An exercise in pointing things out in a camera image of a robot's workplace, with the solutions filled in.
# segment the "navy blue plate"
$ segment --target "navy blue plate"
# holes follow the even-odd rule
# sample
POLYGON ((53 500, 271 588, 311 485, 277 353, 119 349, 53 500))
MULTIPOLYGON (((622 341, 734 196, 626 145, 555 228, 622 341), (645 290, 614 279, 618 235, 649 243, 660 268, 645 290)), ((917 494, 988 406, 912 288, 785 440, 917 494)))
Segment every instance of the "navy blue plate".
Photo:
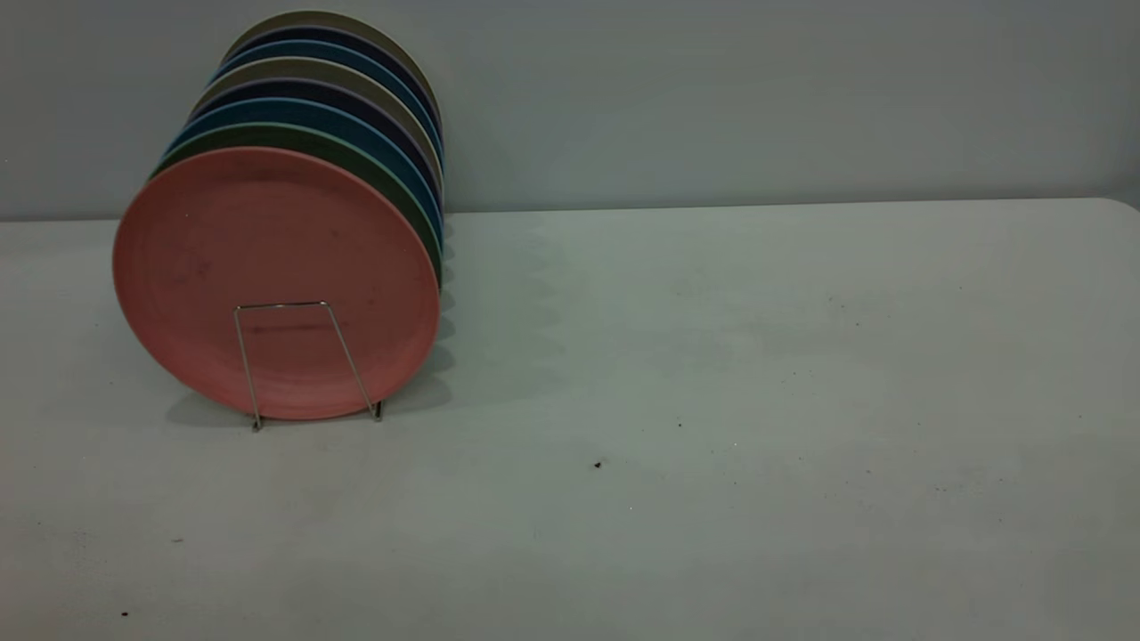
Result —
POLYGON ((348 89, 335 84, 301 78, 261 80, 239 84, 204 103, 190 114, 189 120, 218 111, 226 105, 252 100, 254 98, 299 98, 320 103, 321 105, 337 108, 360 119, 399 147, 404 152, 404 155, 408 156, 413 164, 416 165, 420 175, 431 180, 435 201, 443 202, 443 177, 432 171, 434 165, 427 162, 425 151, 416 146, 412 136, 383 109, 348 89))
POLYGON ((435 124, 437 129, 440 129, 440 120, 438 113, 438 106, 434 100, 431 99, 429 92, 424 87, 416 80, 415 75, 401 63, 396 56, 384 48, 377 46, 375 42, 360 35, 349 33, 339 29, 332 29, 327 26, 287 26, 283 29, 275 29, 253 38, 247 41, 242 42, 237 49, 230 51, 226 60, 222 64, 228 63, 230 59, 238 57, 239 55, 261 47, 262 44, 270 44, 274 42, 284 42, 288 40, 316 40, 318 42, 327 42, 329 44, 337 44, 347 49, 357 51, 376 64, 390 70, 400 81, 416 95, 420 102, 431 109, 432 122, 435 124))
POLYGON ((442 245, 443 218, 440 203, 412 160, 383 133, 337 108, 296 98, 254 98, 234 103, 192 121, 171 143, 166 153, 212 129, 255 122, 277 122, 315 129, 361 149, 388 168, 412 192, 423 211, 427 212, 435 237, 442 245))
POLYGON ((317 58, 344 65, 353 71, 367 75, 391 91, 392 95, 399 98, 400 102, 404 103, 409 111, 412 111, 413 115, 415 115, 416 120, 420 121, 420 124, 423 125, 424 130, 427 132, 431 138, 432 146, 435 147, 435 153, 442 162, 443 141, 439 135, 438 125, 432 119, 432 114, 424 107, 424 103, 415 96, 415 92, 408 88, 407 83, 398 75, 393 74, 390 68, 380 65, 369 57, 358 54, 347 47, 331 44, 328 42, 319 42, 316 40, 275 41, 260 47, 243 50, 241 54, 230 58, 221 67, 219 67, 210 81, 213 82, 242 65, 256 60, 264 60, 267 58, 317 58))

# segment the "plate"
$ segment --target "plate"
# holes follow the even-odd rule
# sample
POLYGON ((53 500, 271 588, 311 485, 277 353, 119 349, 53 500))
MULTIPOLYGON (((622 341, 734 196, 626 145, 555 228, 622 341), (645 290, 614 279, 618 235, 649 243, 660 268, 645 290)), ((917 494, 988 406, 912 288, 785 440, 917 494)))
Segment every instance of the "plate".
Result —
POLYGON ((376 64, 370 58, 344 47, 314 40, 286 40, 262 44, 228 60, 214 73, 211 81, 243 65, 270 58, 317 58, 319 60, 328 60, 344 65, 375 80, 404 103, 416 120, 420 121, 420 124, 423 125, 427 136, 431 137, 435 152, 441 159, 443 157, 442 139, 435 128, 435 123, 431 119, 431 114, 424 107, 423 103, 421 103, 420 98, 409 91, 407 86, 393 75, 391 71, 376 64))
MULTIPOLYGON (((373 399, 412 379, 439 325, 431 262, 396 206, 351 172, 284 149, 218 149, 156 176, 120 222, 113 268, 147 351, 249 413, 236 306, 327 301, 373 399)), ((262 415, 366 406, 325 309, 252 310, 242 325, 262 415)))
POLYGON ((427 182, 429 178, 420 173, 412 159, 363 120, 320 103, 298 98, 254 98, 226 105, 193 120, 174 138, 170 148, 211 129, 245 122, 280 122, 316 129, 363 149, 400 179, 427 212, 437 236, 442 237, 440 203, 427 182))
POLYGON ((350 18, 341 14, 306 10, 290 11, 266 18, 238 36, 238 39, 234 41, 229 51, 226 52, 222 62, 225 63, 239 51, 255 47, 259 42, 262 42, 261 39, 263 36, 271 32, 275 34, 283 33, 287 32, 287 30, 292 27, 325 27, 355 35, 358 40, 373 44, 388 57, 394 58, 399 62, 400 66, 402 66, 415 79, 416 83, 420 84, 424 94, 426 94, 427 99, 431 103, 431 108, 435 114, 435 124, 441 124, 439 100, 435 99, 435 95, 431 90, 431 83, 427 82, 427 76, 420 70, 420 66, 412 59, 412 56, 409 56, 402 47, 397 44, 394 40, 384 35, 381 31, 356 18, 350 18))
POLYGON ((337 108, 349 115, 360 119, 376 131, 383 133, 385 138, 391 140, 397 147, 400 148, 401 152, 404 152, 404 155, 412 160, 412 162, 416 165, 416 169, 420 170, 420 173, 430 178, 431 186, 435 193, 435 200, 442 202, 443 179, 434 172, 434 165, 427 162, 423 149, 416 147, 415 141, 410 136, 408 136, 408 132, 405 131, 399 123, 392 120, 391 116, 376 108, 375 105, 340 87, 325 84, 314 80, 300 79, 263 80, 251 82, 219 94, 212 100, 202 105, 198 111, 190 114, 190 120, 198 117, 202 114, 217 111, 226 105, 239 103, 242 100, 251 100, 254 98, 299 98, 302 100, 311 100, 314 103, 320 103, 323 105, 337 108))
POLYGON ((435 170, 443 176, 443 165, 439 154, 431 143, 431 137, 424 130, 420 121, 408 109, 407 105, 400 102, 391 91, 385 89, 375 80, 353 71, 344 65, 317 60, 314 58, 272 58, 251 63, 238 67, 226 75, 210 83, 210 87, 202 94, 198 103, 194 105, 190 113, 195 113, 202 106, 214 99, 225 91, 229 91, 242 84, 261 80, 280 80, 283 78, 315 80, 347 89, 357 96, 368 100, 376 108, 383 111, 404 128, 412 136, 416 146, 424 151, 430 157, 429 162, 435 165, 435 170))
POLYGON ((427 213, 412 193, 390 170, 382 167, 363 151, 312 129, 279 123, 253 123, 222 127, 203 133, 168 153, 150 178, 192 156, 227 147, 272 147, 311 155, 329 162, 363 179, 374 189, 384 194, 405 217, 408 225, 427 250, 435 274, 435 286, 441 285, 442 262, 439 240, 427 219, 427 213))

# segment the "green plate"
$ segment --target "green plate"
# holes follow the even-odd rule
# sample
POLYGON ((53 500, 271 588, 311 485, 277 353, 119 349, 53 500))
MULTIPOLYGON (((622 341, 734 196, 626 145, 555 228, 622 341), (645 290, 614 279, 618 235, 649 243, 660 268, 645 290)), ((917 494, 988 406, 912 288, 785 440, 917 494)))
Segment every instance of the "green plate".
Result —
POLYGON ((247 123, 222 127, 196 136, 179 145, 166 154, 158 163, 157 169, 150 178, 162 173, 166 168, 179 161, 195 156, 213 149, 226 147, 276 147, 278 149, 291 149, 308 154, 310 156, 331 162, 345 171, 350 171, 357 178, 372 185, 374 189, 383 194, 412 225, 427 250, 431 258, 432 269, 435 270, 435 284, 441 285, 442 263, 440 261, 439 242, 432 230, 427 219, 427 212, 420 208, 420 204, 407 186, 392 176, 388 169, 377 164, 368 154, 361 152, 340 138, 334 138, 320 131, 278 123, 247 123))

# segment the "white table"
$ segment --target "white table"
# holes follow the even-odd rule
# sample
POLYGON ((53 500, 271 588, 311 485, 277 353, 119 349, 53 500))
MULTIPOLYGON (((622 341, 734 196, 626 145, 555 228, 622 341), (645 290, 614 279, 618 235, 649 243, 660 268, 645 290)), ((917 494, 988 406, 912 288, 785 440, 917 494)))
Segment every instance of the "white table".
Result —
POLYGON ((1119 203, 457 214, 384 421, 259 435, 114 227, 0 225, 0 639, 1140 633, 1119 203))

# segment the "wire plate stand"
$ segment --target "wire plate stand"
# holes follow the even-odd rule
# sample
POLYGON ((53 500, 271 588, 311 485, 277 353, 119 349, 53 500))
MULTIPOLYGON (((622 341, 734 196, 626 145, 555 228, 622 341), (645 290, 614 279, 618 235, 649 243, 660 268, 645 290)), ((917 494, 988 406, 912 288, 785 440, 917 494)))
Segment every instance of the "wire plate stand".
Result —
POLYGON ((328 302, 324 300, 311 302, 239 305, 234 308, 234 325, 237 327, 237 344, 242 349, 242 365, 245 366, 245 381, 250 384, 250 400, 253 403, 253 431, 260 432, 261 428, 264 427, 264 420, 261 416, 261 409, 258 407, 258 392, 253 389, 253 371, 250 370, 250 357, 245 354, 245 336, 242 332, 242 313, 258 309, 296 309, 301 307, 323 307, 328 310, 328 319, 332 320, 333 328, 336 330, 336 338, 341 340, 341 347, 344 349, 344 357, 348 359, 349 367, 352 368, 352 375, 357 380, 357 387, 360 388, 360 393, 364 396, 364 400, 368 405, 368 414, 372 415, 374 421, 381 421, 383 419, 384 401, 377 400, 376 403, 373 403, 372 399, 368 398, 368 390, 365 389, 364 380, 360 378, 360 372, 357 371, 356 360, 352 359, 352 352, 349 351, 349 343, 344 342, 344 334, 341 332, 341 324, 336 319, 336 311, 333 310, 332 305, 328 305, 328 302))

